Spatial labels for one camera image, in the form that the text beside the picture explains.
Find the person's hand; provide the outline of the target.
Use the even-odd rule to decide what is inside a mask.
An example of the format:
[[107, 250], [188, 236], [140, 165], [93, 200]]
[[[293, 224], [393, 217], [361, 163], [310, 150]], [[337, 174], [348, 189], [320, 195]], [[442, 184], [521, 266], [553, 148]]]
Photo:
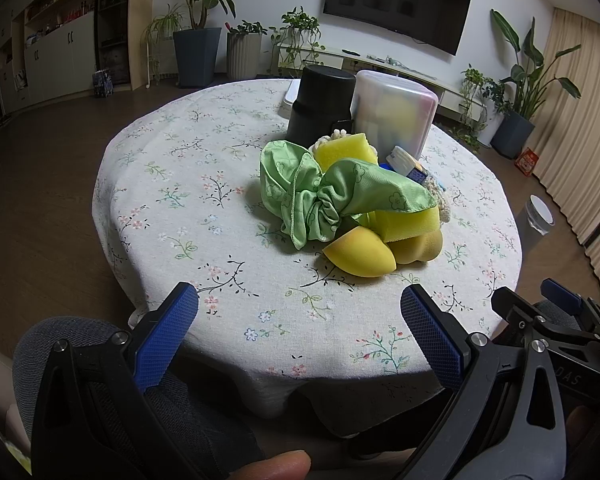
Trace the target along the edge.
[[304, 480], [310, 469], [311, 457], [295, 450], [243, 466], [230, 474], [230, 480]]

